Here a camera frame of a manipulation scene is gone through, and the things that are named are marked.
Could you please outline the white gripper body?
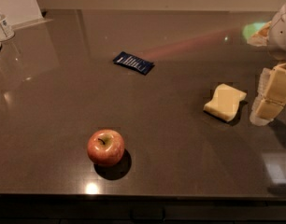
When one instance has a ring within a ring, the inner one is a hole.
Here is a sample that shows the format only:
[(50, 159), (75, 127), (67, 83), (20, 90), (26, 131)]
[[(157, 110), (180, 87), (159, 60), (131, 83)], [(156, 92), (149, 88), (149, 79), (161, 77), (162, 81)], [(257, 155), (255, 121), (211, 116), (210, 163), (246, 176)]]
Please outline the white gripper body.
[(286, 61), (286, 2), (271, 21), (267, 48), (276, 60)]

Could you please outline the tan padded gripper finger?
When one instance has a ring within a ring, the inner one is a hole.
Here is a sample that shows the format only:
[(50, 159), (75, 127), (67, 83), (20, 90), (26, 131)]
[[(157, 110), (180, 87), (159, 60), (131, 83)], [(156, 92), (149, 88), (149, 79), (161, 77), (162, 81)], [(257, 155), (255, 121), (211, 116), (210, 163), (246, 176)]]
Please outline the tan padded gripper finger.
[(286, 106), (286, 62), (280, 62), (272, 69), (264, 68), (259, 79), (250, 122), (265, 126), (273, 121)]

